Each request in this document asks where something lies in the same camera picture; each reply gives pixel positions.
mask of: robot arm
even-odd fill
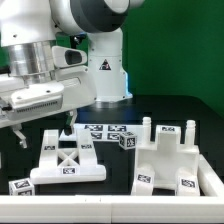
[[[67,111],[74,122],[76,108],[94,103],[95,85],[83,65],[86,54],[56,46],[55,34],[115,31],[141,2],[1,0],[1,47],[9,53],[10,74],[0,75],[0,128],[11,126],[19,136],[21,123]]]

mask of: vertical post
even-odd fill
[[[185,145],[187,147],[194,146],[195,140],[195,121],[189,120],[187,121],[187,129],[185,133]]]
[[[142,133],[142,142],[141,146],[149,146],[151,139],[151,118],[144,117],[143,118],[143,133]]]

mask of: white block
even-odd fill
[[[151,196],[155,172],[151,167],[138,168],[132,186],[132,196]]]
[[[35,195],[34,185],[30,179],[21,179],[9,182],[9,194],[16,196]]]
[[[57,167],[58,130],[46,130],[41,147],[39,167]]]
[[[103,181],[106,169],[102,165],[86,167],[35,168],[30,173],[34,184]]]
[[[206,196],[224,197],[223,182],[202,155],[198,167],[198,181]]]
[[[197,176],[187,172],[178,172],[176,196],[200,196]]]
[[[76,130],[80,166],[96,166],[97,157],[89,129]]]
[[[134,149],[137,144],[137,135],[133,132],[122,132],[119,136],[119,146],[125,150]]]

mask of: white plastic part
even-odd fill
[[[45,130],[41,147],[39,167],[55,168],[58,166],[58,130]]]
[[[33,184],[103,181],[106,169],[97,164],[89,130],[79,130],[78,149],[58,149],[58,130],[44,132],[39,167],[32,169]],[[74,161],[79,157],[79,164]]]
[[[155,172],[152,167],[138,168],[135,171],[132,196],[151,196],[153,192]]]
[[[130,0],[130,8],[138,8],[140,7],[145,0]]]
[[[0,222],[223,223],[224,185],[203,156],[198,179],[208,186],[205,197],[0,196]]]
[[[123,33],[88,34],[88,68],[93,74],[97,102],[117,102],[132,95],[128,92],[128,75],[122,67]]]
[[[28,89],[14,92],[11,95],[13,105],[28,104],[34,101],[47,100],[47,98],[60,96],[64,92],[64,86],[58,82],[46,84],[34,84]]]
[[[172,190],[176,189],[178,170],[184,168],[196,176],[199,149],[195,145],[189,147],[180,144],[180,137],[180,127],[158,125],[155,142],[146,147],[142,144],[137,145],[135,174],[139,168],[152,166],[155,171],[154,187]]]
[[[97,157],[89,129],[77,129],[77,146],[80,166],[96,166]]]
[[[68,64],[66,61],[66,53],[67,52],[78,53],[81,57],[81,62],[76,63],[76,64],[71,64],[71,65]],[[85,64],[87,62],[87,54],[84,51],[54,46],[52,48],[52,53],[53,53],[54,65],[58,68],[67,68],[67,67],[72,67],[72,66],[78,66],[78,65]]]
[[[83,32],[74,20],[70,0],[50,0],[50,6],[55,24],[57,24],[64,33],[74,36]]]
[[[195,140],[195,121],[187,121],[187,129],[185,134],[185,145],[188,147],[194,146]]]
[[[176,175],[176,195],[177,196],[200,196],[198,178],[188,170],[180,169]]]
[[[124,13],[129,7],[129,0],[104,0],[107,6],[116,13]]]
[[[9,182],[9,194],[12,196],[35,195],[34,185],[29,178]]]
[[[46,0],[3,1],[0,22],[2,47],[55,40],[50,4]]]
[[[151,139],[151,118],[144,117],[142,126],[143,126],[143,132],[142,132],[141,146],[148,147],[150,145],[150,139]]]
[[[200,156],[198,180],[205,195],[224,198],[224,185],[203,156]]]
[[[33,184],[90,182],[106,179],[106,169],[102,165],[35,168],[31,174]]]

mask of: ventilation grille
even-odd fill
[[[50,102],[50,103],[44,103],[44,104],[40,104],[40,105],[37,105],[37,106],[32,106],[32,107],[27,107],[27,108],[24,108],[24,109],[19,109],[17,110],[17,113],[25,113],[25,112],[31,112],[31,111],[34,111],[34,110],[40,110],[40,109],[45,109],[46,107],[52,107],[52,106],[57,106],[58,105],[58,101],[53,101],[53,102]]]

